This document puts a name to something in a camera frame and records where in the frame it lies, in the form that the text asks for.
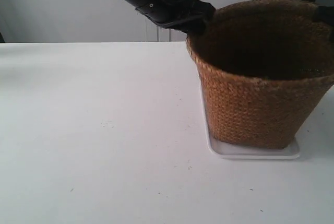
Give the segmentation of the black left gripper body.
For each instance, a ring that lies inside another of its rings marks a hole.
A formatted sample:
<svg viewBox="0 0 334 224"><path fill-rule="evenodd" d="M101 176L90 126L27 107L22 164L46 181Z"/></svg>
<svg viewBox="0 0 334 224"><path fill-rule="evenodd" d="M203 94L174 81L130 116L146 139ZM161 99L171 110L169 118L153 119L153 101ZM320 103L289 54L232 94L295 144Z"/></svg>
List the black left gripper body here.
<svg viewBox="0 0 334 224"><path fill-rule="evenodd" d="M186 34L203 34L216 9L210 3L200 0L184 0L172 6L150 3L136 8L136 11L160 28Z"/></svg>

